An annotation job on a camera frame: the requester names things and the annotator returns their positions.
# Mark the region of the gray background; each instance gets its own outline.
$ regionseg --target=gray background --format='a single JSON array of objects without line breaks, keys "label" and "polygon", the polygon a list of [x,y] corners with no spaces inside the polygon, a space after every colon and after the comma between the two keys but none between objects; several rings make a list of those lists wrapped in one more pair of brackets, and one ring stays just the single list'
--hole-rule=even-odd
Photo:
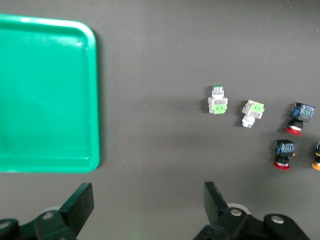
[{"label": "gray background", "polygon": [[[319,239],[320,114],[282,129],[294,102],[319,107],[320,5],[289,0],[2,0],[0,12],[87,24],[96,34],[101,164],[89,174],[1,174],[0,218],[26,223],[92,182],[79,240],[189,240],[208,219],[204,181],[262,219],[281,213]],[[224,115],[206,113],[223,84]],[[243,101],[265,104],[252,129]],[[273,166],[276,139],[296,143]]]}]

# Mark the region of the silver bolt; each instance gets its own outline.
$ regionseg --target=silver bolt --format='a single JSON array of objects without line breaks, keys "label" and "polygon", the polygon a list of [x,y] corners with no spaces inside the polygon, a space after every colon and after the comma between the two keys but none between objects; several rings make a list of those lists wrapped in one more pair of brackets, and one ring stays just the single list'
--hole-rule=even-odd
[{"label": "silver bolt", "polygon": [[236,216],[236,217],[239,217],[242,214],[238,209],[232,209],[230,212],[233,216]]},{"label": "silver bolt", "polygon": [[276,224],[283,224],[285,222],[285,220],[282,219],[282,217],[279,216],[272,216],[271,220],[274,221]]},{"label": "silver bolt", "polygon": [[45,215],[42,216],[43,220],[48,220],[52,218],[53,214],[51,212],[47,212]]},{"label": "silver bolt", "polygon": [[8,227],[10,225],[9,221],[5,221],[4,223],[0,224],[0,229],[5,229],[6,227]]}]

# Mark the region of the green tray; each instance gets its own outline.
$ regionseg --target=green tray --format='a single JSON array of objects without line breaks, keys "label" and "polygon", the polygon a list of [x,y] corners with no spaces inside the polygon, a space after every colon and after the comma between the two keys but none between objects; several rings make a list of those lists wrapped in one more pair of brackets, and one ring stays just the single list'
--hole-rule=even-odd
[{"label": "green tray", "polygon": [[0,172],[96,169],[97,88],[86,25],[0,14]]}]

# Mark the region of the light green toy part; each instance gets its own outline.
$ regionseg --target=light green toy part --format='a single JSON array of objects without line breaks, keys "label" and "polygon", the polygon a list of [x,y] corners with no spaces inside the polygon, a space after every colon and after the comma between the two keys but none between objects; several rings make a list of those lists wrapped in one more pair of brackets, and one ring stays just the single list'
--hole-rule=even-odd
[{"label": "light green toy part", "polygon": [[226,104],[219,104],[212,106],[213,114],[224,114],[228,106]]},{"label": "light green toy part", "polygon": [[264,109],[264,104],[262,103],[259,103],[259,102],[255,102],[251,107],[250,107],[250,110],[252,112],[256,112],[256,113],[259,113],[259,114],[262,114],[265,109]]}]

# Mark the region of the red base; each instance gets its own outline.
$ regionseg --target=red base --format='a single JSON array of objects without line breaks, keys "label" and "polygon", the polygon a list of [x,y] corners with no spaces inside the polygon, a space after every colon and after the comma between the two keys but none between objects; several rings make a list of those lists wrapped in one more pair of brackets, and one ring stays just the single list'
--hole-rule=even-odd
[{"label": "red base", "polygon": [[284,130],[285,130],[286,132],[290,133],[290,134],[294,134],[294,135],[301,136],[301,132],[298,131],[298,130],[294,130],[294,129],[289,128],[289,127],[285,128]]},{"label": "red base", "polygon": [[280,166],[278,165],[276,162],[274,162],[273,164],[277,169],[281,169],[281,170],[288,170],[290,168],[290,165],[288,166]]}]

